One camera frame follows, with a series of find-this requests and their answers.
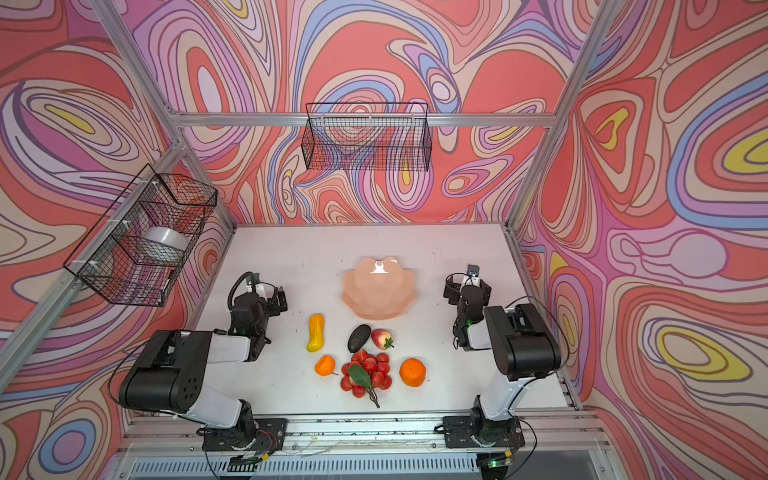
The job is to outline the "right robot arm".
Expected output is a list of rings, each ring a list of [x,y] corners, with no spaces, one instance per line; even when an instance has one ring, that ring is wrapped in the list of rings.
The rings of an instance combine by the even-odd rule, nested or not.
[[[516,409],[535,381],[562,365],[561,348],[531,298],[492,306],[491,293],[491,286],[473,269],[445,279],[443,297],[457,307],[454,348],[489,351],[498,370],[467,415],[445,416],[436,428],[449,449],[518,450],[525,440]]]

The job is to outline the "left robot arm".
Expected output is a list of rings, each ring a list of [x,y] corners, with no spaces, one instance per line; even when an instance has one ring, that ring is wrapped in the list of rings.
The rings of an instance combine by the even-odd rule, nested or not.
[[[197,424],[204,453],[253,452],[261,461],[282,449],[287,421],[256,419],[248,401],[208,385],[205,374],[211,365],[255,362],[271,343],[269,320],[288,310],[286,294],[247,271],[228,292],[226,309],[226,330],[154,334],[122,381],[116,402]]]

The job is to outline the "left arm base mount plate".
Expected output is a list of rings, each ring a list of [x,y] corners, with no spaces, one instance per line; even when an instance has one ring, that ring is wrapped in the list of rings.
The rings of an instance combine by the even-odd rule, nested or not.
[[[202,450],[209,452],[256,452],[273,454],[283,448],[288,420],[256,418],[252,425],[236,425],[228,429],[201,427]]]

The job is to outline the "large fake orange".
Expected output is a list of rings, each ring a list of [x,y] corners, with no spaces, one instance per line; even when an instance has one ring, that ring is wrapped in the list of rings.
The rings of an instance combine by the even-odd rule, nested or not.
[[[412,388],[418,388],[424,383],[426,373],[426,366],[416,358],[406,359],[399,369],[402,382]]]

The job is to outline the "dark fake avocado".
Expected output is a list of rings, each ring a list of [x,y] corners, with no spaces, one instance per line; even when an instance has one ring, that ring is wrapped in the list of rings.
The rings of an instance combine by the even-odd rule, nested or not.
[[[350,353],[357,353],[367,343],[372,329],[367,324],[358,325],[350,334],[347,341],[347,349]]]

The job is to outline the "small fake orange tangerine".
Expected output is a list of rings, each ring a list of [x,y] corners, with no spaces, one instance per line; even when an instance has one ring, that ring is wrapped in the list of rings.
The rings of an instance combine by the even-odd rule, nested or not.
[[[315,373],[319,376],[326,377],[329,375],[335,375],[336,362],[332,356],[324,355],[315,364]]]

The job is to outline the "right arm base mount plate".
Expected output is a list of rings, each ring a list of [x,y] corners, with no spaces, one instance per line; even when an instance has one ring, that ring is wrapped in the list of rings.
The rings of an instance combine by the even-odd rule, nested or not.
[[[444,416],[436,427],[449,449],[505,448],[512,452],[526,445],[516,419],[490,421],[470,416]]]

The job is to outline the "red fake strawberry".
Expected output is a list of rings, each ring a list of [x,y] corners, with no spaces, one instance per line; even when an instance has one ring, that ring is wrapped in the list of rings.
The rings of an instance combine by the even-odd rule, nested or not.
[[[394,347],[394,338],[392,334],[385,329],[376,329],[371,333],[371,339],[374,345],[382,350],[388,350]]]

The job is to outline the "red berry cluster with leaf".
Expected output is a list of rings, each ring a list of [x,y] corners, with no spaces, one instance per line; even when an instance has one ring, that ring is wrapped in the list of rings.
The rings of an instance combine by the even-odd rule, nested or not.
[[[380,408],[379,393],[389,390],[393,385],[390,373],[391,364],[387,354],[374,355],[359,350],[342,366],[339,386],[343,392],[358,399],[367,398],[376,408]]]

